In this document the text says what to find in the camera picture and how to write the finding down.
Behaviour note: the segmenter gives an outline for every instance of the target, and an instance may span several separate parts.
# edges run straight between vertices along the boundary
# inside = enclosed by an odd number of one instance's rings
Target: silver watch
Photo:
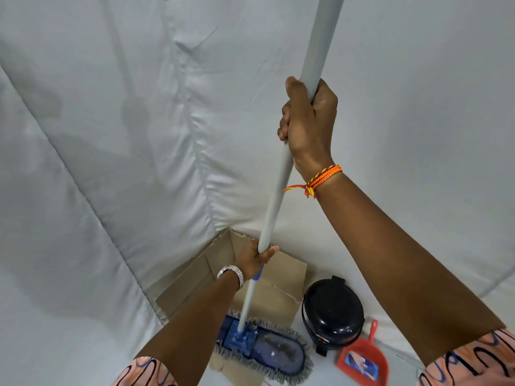
[[[244,283],[244,280],[243,280],[243,272],[241,272],[241,269],[239,269],[237,266],[225,266],[223,267],[220,272],[218,273],[218,275],[216,275],[216,278],[220,278],[224,272],[228,271],[228,270],[231,270],[231,271],[234,271],[236,273],[236,275],[238,275],[238,279],[240,280],[240,288],[238,288],[238,291],[241,290],[241,287],[243,287],[243,283]]]

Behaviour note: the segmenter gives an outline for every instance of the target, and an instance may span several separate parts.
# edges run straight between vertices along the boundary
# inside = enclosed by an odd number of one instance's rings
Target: red dustpan
[[[372,321],[368,340],[360,338],[345,347],[341,350],[336,363],[340,370],[362,386],[386,386],[388,384],[390,367],[386,357],[374,344],[377,325],[377,320]]]

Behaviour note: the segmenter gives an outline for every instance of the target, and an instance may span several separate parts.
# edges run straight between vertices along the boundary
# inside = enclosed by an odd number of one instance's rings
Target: shirt sleeve
[[[419,386],[515,386],[515,336],[506,329],[447,352],[428,365]]]
[[[150,357],[134,359],[111,386],[178,386],[163,363]]]

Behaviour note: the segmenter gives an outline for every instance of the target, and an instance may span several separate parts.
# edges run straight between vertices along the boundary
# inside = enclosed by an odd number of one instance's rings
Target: cardboard box
[[[168,319],[188,301],[215,281],[218,272],[235,263],[235,256],[250,237],[227,229],[191,262],[171,285],[156,299]],[[276,324],[290,326],[303,297],[307,265],[292,256],[278,252],[263,268],[252,297],[249,316],[264,318]],[[231,308],[241,311],[248,283],[238,291]],[[213,354],[211,369],[220,371],[235,386],[261,386],[264,377],[239,364]]]

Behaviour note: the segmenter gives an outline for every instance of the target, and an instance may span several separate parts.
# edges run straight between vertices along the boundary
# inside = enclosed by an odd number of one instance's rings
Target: mop
[[[344,0],[320,0],[318,3],[299,78],[306,86],[310,101],[315,96],[343,2]],[[266,210],[265,223],[257,246],[259,253],[266,251],[270,245],[270,235],[293,168],[293,157],[287,143],[282,149],[280,175]],[[225,317],[213,350],[268,379],[295,386],[303,383],[312,371],[313,362],[309,357],[311,347],[293,329],[265,320],[248,320],[250,303],[261,271],[249,281],[241,314],[230,311]]]

